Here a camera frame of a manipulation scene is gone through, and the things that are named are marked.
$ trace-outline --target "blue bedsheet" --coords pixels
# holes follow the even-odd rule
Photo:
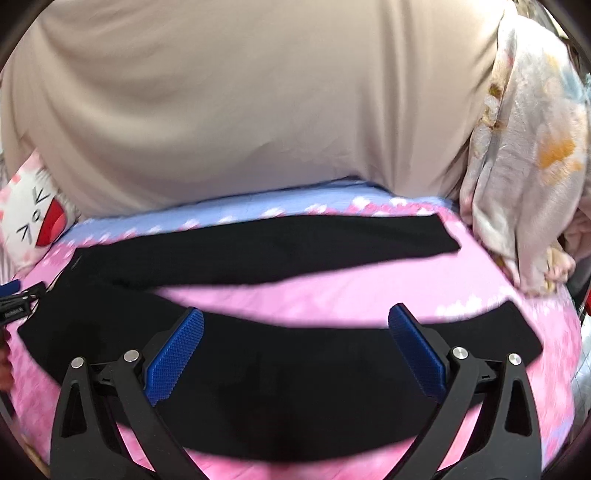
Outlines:
[[[296,215],[320,207],[344,212],[357,199],[362,203],[427,202],[451,207],[452,203],[438,197],[403,199],[363,181],[339,180],[297,189],[239,195],[193,205],[175,207],[130,217],[89,219],[78,223],[66,233],[61,242],[80,245],[86,238],[120,238],[126,233],[149,235],[171,232],[179,228],[215,225],[224,222],[254,220],[278,214]]]

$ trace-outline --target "pink bedsheet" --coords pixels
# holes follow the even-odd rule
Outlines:
[[[404,302],[419,318],[446,322],[471,316],[511,299],[543,343],[544,352],[528,368],[540,417],[544,464],[563,444],[573,421],[571,379],[581,348],[579,320],[566,289],[546,299],[517,293],[466,227],[449,210],[430,204],[365,205],[353,215],[428,215],[438,213],[462,248],[458,254],[423,260],[385,262],[349,270],[307,275],[277,284],[237,287],[166,288],[178,303],[287,326],[387,325],[389,308]],[[56,245],[25,279],[25,286],[50,283],[67,264],[72,245]],[[31,443],[48,459],[59,386],[31,359],[16,329],[11,348],[15,388],[12,400]],[[477,412],[466,417],[445,465],[460,458]],[[133,434],[122,429],[132,458],[148,462]],[[219,458],[190,452],[211,480],[377,480],[394,466],[411,440],[352,458],[297,465]]]

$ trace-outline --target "pillow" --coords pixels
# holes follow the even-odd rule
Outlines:
[[[34,151],[0,190],[0,242],[17,275],[45,256],[76,220],[76,208],[57,188]]]

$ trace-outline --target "black clamp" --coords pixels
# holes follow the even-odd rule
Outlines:
[[[540,428],[519,355],[496,362],[476,358],[461,346],[443,349],[434,330],[413,322],[429,345],[437,344],[446,366],[446,394],[384,480],[540,480]],[[144,394],[143,363],[136,350],[108,364],[72,360],[51,438],[53,480],[207,480]],[[458,463],[438,471],[476,393],[486,395],[466,450]],[[121,401],[155,472],[131,460],[109,410],[109,396]]]
[[[18,288],[20,287],[20,282],[18,282],[18,280],[10,282],[9,284],[2,286],[2,288],[6,290],[5,287],[15,283],[18,283],[18,291]],[[28,317],[31,314],[31,304],[42,298],[46,292],[47,289],[45,284],[39,282],[20,293],[0,297],[0,327],[4,327],[11,322]]]

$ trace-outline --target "mattress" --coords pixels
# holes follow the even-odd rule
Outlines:
[[[292,278],[275,284],[235,287],[164,288],[178,303],[284,326],[384,327],[389,308],[399,301],[421,320],[449,322],[512,300],[540,338],[543,354],[528,367],[547,465],[564,443],[574,417],[571,380],[581,351],[577,314],[561,288],[555,296],[525,299],[505,279],[468,229],[439,199],[403,199],[360,182],[335,182],[202,202],[163,212],[119,219],[89,219],[75,226],[24,279],[29,286],[51,283],[78,246],[116,242],[137,235],[199,228],[277,215],[439,215],[461,245],[453,255],[402,260]],[[50,435],[59,386],[31,359],[16,330],[9,329],[15,388],[12,401],[21,428],[50,461]],[[471,411],[445,465],[457,461],[474,426]],[[149,466],[131,431],[122,428],[132,458]],[[297,465],[268,465],[189,452],[212,480],[363,480],[378,479],[392,468],[412,439],[351,458]]]

